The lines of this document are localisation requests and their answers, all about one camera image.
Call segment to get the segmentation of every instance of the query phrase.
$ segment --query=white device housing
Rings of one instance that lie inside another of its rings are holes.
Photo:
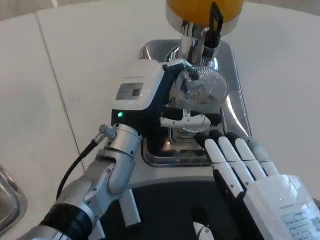
[[[124,111],[146,109],[152,102],[163,76],[163,67],[156,60],[136,60],[125,70],[119,81],[112,108]],[[137,90],[138,95],[133,95],[134,90]]]
[[[243,200],[265,240],[320,239],[320,211],[297,176],[257,180]]]

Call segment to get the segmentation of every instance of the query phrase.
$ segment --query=white robotic hand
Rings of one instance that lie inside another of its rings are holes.
[[[320,211],[297,176],[280,175],[264,148],[218,131],[194,139],[212,161],[213,176],[243,239],[320,239]]]

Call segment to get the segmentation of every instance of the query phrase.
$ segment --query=silver joint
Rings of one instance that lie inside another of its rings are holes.
[[[117,136],[117,132],[111,127],[108,127],[106,124],[102,124],[99,127],[99,133],[103,134],[108,139],[112,140]]]

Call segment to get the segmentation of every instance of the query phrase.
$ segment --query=clear plastic lid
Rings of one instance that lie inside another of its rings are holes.
[[[175,106],[189,111],[210,113],[228,95],[225,78],[208,66],[194,66],[182,71],[175,83]]]

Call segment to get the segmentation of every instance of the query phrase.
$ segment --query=orange liquid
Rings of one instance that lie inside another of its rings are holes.
[[[213,0],[167,0],[170,8],[183,20],[209,26],[210,7]],[[244,0],[215,0],[222,15],[223,22],[234,19],[242,10]]]

